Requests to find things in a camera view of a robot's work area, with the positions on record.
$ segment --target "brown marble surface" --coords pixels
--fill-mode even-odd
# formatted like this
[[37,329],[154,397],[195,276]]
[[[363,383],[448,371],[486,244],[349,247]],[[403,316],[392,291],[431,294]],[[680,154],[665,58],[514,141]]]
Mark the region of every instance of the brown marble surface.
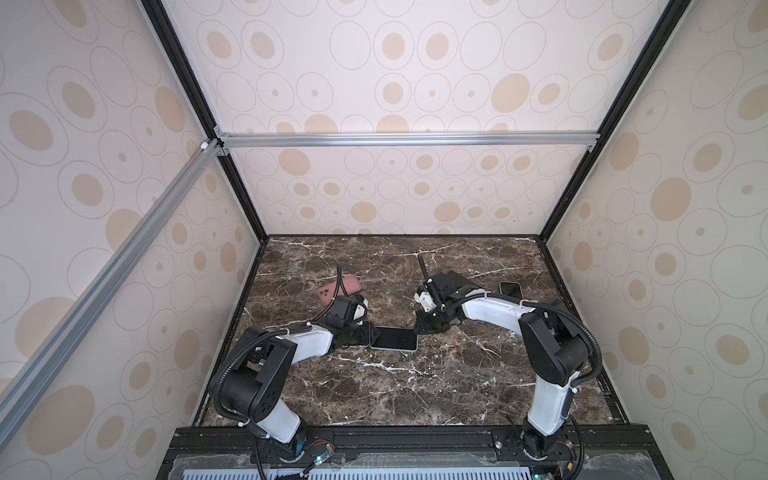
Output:
[[[489,291],[516,281],[532,300],[558,296],[529,239],[278,237],[266,248],[235,339],[251,325],[277,328],[314,317],[323,308],[316,289],[333,281],[336,263],[359,278],[371,322],[410,328],[422,282],[419,251],[430,273],[455,270]],[[356,347],[298,363],[282,398],[310,425],[519,424],[534,381],[521,338],[468,321],[420,336],[415,353]],[[612,423],[594,381],[582,386],[571,411],[582,424]],[[229,424],[207,407],[202,425]]]

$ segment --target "wall panel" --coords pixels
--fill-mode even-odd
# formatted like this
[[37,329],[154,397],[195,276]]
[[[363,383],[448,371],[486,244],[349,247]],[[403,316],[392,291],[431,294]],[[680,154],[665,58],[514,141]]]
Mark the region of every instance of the wall panel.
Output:
[[549,247],[676,478],[765,478],[768,3],[685,18]]
[[536,234],[584,145],[234,148],[267,233]]
[[225,131],[587,130],[665,0],[166,1]]
[[0,392],[203,138],[130,0],[0,15]]
[[257,246],[214,161],[0,455],[0,478],[155,478]]

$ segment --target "black smartphone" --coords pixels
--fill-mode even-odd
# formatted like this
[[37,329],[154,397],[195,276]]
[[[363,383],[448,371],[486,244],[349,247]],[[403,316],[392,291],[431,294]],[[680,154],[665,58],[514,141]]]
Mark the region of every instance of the black smartphone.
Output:
[[518,300],[523,300],[523,289],[517,282],[499,282],[498,292],[501,295],[511,296]]
[[377,326],[379,338],[371,343],[372,349],[415,352],[419,337],[412,329],[400,329],[394,326]]

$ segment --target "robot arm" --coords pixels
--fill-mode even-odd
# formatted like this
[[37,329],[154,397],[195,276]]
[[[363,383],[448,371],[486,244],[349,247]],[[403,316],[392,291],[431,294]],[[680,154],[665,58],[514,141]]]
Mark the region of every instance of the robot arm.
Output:
[[286,460],[298,458],[306,425],[280,399],[290,366],[344,346],[370,344],[377,331],[364,320],[367,309],[362,295],[336,296],[318,323],[278,332],[246,329],[209,382],[217,413],[270,439]]
[[[490,293],[454,271],[429,276],[414,295],[423,311],[416,313],[419,334],[445,332],[462,320],[492,323],[523,338],[528,361],[536,372],[533,403],[522,441],[534,459],[551,453],[561,438],[576,387],[600,372],[600,347],[581,322],[560,305],[524,302]],[[592,370],[580,377],[590,359]]]

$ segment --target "smartphone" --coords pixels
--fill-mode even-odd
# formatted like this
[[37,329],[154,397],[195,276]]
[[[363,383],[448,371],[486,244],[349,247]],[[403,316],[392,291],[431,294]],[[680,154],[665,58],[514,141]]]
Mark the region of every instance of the smartphone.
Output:
[[499,282],[498,292],[501,295],[511,296],[518,300],[523,300],[523,289],[517,282]]
[[[362,290],[362,285],[360,285],[360,281],[357,279],[354,275],[347,275],[345,276],[342,281],[342,285],[344,285],[344,288],[346,288],[346,292],[349,295],[353,295],[354,293],[358,293],[360,290]],[[328,285],[321,286],[319,289],[317,289],[317,296],[320,297],[320,302],[323,305],[328,305],[331,303],[331,300],[333,300],[333,292],[336,291],[336,281],[329,283]],[[343,295],[344,292],[339,288],[339,295]]]
[[413,329],[400,329],[394,326],[377,326],[379,338],[371,343],[372,349],[415,352],[419,337]]

